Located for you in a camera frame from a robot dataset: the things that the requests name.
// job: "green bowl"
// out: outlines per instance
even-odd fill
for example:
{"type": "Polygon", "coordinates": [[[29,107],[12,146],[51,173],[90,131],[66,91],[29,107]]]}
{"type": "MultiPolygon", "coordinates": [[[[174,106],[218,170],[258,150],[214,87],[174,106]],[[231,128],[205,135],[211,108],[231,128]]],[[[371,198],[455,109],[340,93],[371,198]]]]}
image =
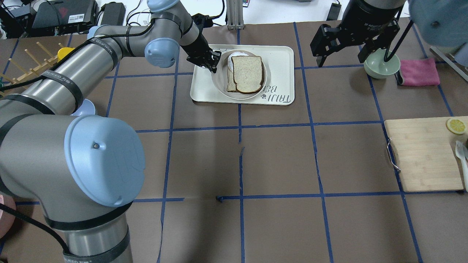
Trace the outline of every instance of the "green bowl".
{"type": "Polygon", "coordinates": [[[394,55],[389,62],[384,62],[385,50],[378,49],[364,61],[366,73],[375,79],[384,79],[400,70],[400,59],[394,55]]]}

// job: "white label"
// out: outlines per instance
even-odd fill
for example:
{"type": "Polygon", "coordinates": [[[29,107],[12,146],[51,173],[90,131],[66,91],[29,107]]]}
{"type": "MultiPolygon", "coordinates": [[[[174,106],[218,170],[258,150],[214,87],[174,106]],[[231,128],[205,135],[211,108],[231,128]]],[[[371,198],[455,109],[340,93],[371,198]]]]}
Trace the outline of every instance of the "white label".
{"type": "Polygon", "coordinates": [[[85,19],[85,14],[80,14],[80,15],[71,15],[68,18],[68,23],[78,23],[78,22],[83,22],[85,19]]]}

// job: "white tray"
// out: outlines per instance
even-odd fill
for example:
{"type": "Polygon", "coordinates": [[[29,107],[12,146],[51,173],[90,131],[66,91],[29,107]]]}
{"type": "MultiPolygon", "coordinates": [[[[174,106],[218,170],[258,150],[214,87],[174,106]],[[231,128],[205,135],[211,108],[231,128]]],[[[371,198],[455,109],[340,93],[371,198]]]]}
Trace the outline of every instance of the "white tray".
{"type": "Polygon", "coordinates": [[[212,81],[211,72],[205,68],[195,67],[193,72],[190,97],[196,102],[243,103],[263,105],[290,105],[294,99],[294,52],[286,46],[254,45],[217,45],[213,50],[222,53],[230,50],[245,50],[262,57],[268,73],[260,94],[247,100],[236,100],[222,94],[212,81]]]}

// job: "pink towel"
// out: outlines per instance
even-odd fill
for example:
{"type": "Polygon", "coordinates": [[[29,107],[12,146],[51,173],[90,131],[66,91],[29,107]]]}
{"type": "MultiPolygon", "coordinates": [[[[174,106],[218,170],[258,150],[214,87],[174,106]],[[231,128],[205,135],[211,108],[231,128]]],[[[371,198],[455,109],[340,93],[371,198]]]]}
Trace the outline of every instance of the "pink towel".
{"type": "Polygon", "coordinates": [[[440,84],[436,63],[433,58],[402,60],[400,71],[395,74],[399,85],[436,86],[440,84]]]}

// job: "wooden cutting board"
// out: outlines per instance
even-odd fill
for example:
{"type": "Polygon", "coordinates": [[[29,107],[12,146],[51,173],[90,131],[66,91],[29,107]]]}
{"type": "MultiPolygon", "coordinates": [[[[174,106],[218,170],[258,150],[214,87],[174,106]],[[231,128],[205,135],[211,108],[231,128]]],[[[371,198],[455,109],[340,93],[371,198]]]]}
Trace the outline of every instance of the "wooden cutting board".
{"type": "MultiPolygon", "coordinates": [[[[463,189],[455,142],[466,142],[468,134],[451,133],[446,128],[449,118],[385,121],[405,192],[463,189]]],[[[468,116],[456,118],[468,124],[468,116]]]]}

